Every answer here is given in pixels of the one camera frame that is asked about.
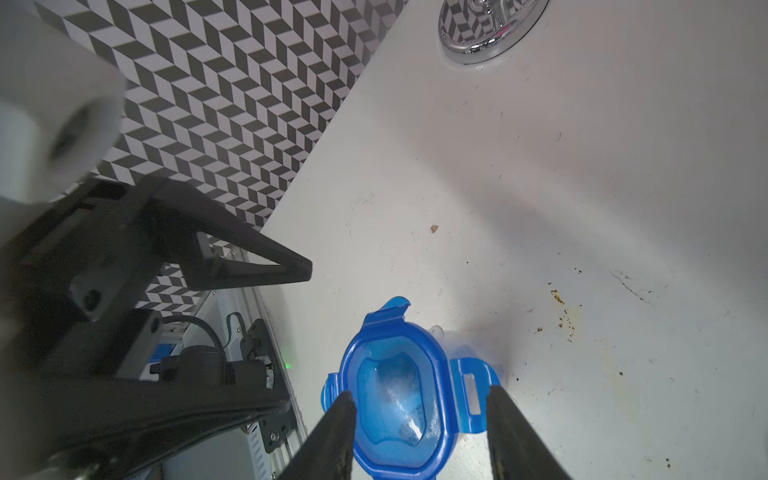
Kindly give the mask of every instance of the geometric tile wall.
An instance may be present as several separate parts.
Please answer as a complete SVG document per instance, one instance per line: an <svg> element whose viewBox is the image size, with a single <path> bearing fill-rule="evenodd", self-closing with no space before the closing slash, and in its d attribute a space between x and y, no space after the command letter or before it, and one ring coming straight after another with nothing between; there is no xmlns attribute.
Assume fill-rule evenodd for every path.
<svg viewBox="0 0 768 480"><path fill-rule="evenodd" d="M93 175L186 181L261 228L406 0L35 0L128 80ZM188 312L166 266L141 305Z"/></svg>

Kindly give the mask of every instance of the black cable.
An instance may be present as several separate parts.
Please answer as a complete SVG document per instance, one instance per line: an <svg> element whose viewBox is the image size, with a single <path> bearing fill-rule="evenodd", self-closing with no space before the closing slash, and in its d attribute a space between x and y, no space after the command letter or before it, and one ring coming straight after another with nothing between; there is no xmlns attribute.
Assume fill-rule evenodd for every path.
<svg viewBox="0 0 768 480"><path fill-rule="evenodd" d="M245 320L243 320L243 316L240 315L240 312L232 312L229 315L227 315L227 335L229 336L229 339L227 340L227 344L224 346L226 349L227 346L229 346L230 342L232 341L232 315L235 315L237 317L237 322L240 324L240 331L243 332L243 336L245 336L246 328L245 328Z"/></svg>
<svg viewBox="0 0 768 480"><path fill-rule="evenodd" d="M210 328L208 322L192 315L171 315L163 317L163 323L173 322L192 323L193 325L197 325L203 329L203 331L210 337L210 340L214 343L216 349L219 351L219 353L221 353L221 356L224 358L224 363L227 363L227 355L224 353L224 347L221 345L221 340L219 340L219 336L216 334L216 332L214 332L214 329Z"/></svg>

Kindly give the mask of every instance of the white bathtub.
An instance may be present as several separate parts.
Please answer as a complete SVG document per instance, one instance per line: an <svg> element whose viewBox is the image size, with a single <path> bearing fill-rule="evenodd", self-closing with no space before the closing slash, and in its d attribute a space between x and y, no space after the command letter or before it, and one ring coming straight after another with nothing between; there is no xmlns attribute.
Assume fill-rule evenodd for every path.
<svg viewBox="0 0 768 480"><path fill-rule="evenodd" d="M314 262L262 288L307 427L403 295L500 345L574 478L767 477L768 4L551 0L475 66L440 5L407 5L263 229ZM485 436L439 478L491 478Z"/></svg>

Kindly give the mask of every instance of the white roll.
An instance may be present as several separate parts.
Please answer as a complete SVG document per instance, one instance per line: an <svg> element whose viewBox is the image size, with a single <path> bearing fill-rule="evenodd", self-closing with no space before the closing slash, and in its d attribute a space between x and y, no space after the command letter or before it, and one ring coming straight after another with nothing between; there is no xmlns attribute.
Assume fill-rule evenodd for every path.
<svg viewBox="0 0 768 480"><path fill-rule="evenodd" d="M0 2L0 68L0 195L49 201L114 143L125 79L8 2Z"/></svg>

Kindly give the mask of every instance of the brown speck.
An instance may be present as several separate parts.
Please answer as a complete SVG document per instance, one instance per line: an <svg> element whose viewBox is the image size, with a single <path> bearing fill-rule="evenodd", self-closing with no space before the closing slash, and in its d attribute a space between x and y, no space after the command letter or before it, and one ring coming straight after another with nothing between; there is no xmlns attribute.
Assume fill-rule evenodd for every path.
<svg viewBox="0 0 768 480"><path fill-rule="evenodd" d="M552 294L552 296L554 297L555 300L557 300L558 302L560 302L563 305L565 305L565 302L563 301L563 299L560 298L560 292L558 292L557 290L552 290L550 293Z"/></svg>

